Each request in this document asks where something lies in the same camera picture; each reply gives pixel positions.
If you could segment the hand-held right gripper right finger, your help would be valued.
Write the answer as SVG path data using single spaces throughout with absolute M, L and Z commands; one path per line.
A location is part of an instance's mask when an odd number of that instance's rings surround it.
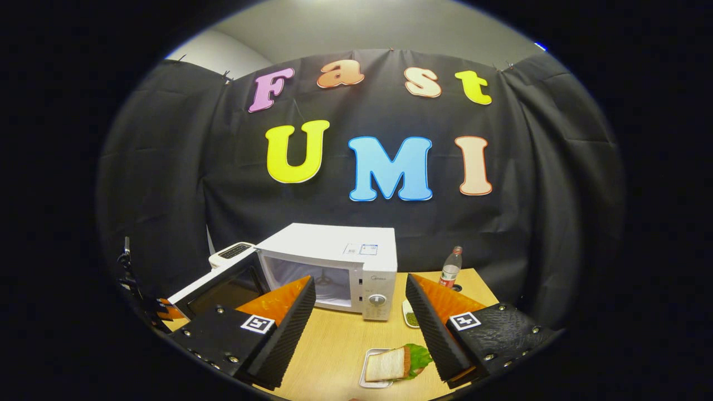
M 484 306 L 425 277 L 408 274 L 406 297 L 449 388 L 506 375 L 563 336 L 514 305 Z

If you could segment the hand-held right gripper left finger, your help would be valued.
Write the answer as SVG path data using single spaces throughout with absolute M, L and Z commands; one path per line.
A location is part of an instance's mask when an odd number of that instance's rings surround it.
M 275 390 L 314 308 L 311 276 L 237 308 L 216 305 L 168 337 L 190 356 L 249 385 Z

